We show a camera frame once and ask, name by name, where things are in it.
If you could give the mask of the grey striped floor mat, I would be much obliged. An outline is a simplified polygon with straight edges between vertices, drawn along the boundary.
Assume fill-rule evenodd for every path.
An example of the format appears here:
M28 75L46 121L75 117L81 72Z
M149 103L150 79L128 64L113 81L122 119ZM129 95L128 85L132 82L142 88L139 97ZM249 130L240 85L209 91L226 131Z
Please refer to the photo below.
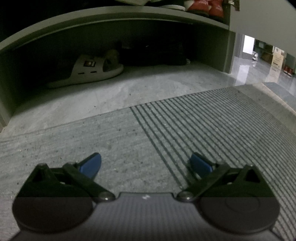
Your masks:
M275 83L154 101L1 138L1 240L18 231L11 205L39 163L59 167L98 152L96 181L119 192L178 192L197 181L198 152L232 167L254 164L281 203L274 227L295 240L295 98Z

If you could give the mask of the grey shoe cabinet shelves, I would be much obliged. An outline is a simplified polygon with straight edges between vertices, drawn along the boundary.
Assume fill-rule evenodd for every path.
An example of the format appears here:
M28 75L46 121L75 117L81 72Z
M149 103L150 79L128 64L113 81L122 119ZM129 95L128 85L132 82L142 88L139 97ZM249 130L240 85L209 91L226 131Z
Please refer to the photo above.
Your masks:
M186 60L230 73L226 24L172 9L105 6L54 16L1 42L1 129L31 132L190 92L176 74ZM109 80L53 88L82 55L124 71Z

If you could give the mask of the dark shoe under cabinet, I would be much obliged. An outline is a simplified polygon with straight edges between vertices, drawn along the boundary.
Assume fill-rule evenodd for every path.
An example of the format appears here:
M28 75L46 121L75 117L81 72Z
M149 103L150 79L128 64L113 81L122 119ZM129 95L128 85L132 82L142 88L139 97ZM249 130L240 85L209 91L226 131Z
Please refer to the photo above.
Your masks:
M108 50L100 55L82 55L75 62L68 78L49 84L50 87L64 87L110 79L123 71L123 65L115 50Z

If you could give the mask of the right white cabinet door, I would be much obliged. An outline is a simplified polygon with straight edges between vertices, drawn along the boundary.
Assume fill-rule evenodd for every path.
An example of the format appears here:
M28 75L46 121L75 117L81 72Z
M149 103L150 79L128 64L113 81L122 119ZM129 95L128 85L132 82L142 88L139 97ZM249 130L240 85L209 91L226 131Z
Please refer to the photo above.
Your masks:
M295 7L289 1L240 1L230 8L232 32L279 47L295 57Z

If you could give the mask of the red shoes on bottom shelf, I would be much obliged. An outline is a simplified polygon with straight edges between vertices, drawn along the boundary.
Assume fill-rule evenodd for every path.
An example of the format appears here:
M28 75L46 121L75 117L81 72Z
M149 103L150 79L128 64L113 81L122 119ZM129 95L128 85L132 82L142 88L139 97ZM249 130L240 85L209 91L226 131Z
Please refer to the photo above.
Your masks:
M187 12L199 15L212 16L217 18L224 18L224 10L222 7L223 1L184 1L184 6Z

